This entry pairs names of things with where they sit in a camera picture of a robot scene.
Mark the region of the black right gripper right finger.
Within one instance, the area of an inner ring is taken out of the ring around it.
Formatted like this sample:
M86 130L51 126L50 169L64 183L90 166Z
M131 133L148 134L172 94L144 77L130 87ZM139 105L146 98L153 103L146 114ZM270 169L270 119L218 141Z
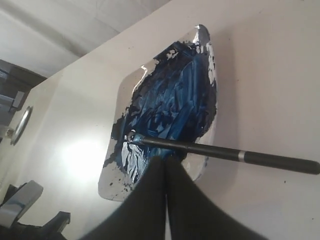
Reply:
M179 160L165 160L165 185L173 240L265 240L216 206Z

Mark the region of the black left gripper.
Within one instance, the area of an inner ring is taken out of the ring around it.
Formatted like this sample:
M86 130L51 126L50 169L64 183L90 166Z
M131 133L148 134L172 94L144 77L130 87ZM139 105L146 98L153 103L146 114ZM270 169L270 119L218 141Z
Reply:
M10 228L0 227L1 240L66 240L62 231L70 224L71 214L60 211L43 226L15 222Z

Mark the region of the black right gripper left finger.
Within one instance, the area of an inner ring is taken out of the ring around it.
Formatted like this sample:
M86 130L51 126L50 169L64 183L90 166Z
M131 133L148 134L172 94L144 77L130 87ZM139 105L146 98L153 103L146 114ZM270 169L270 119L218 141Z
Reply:
M126 200L82 240L164 240L166 231L165 162L153 157Z

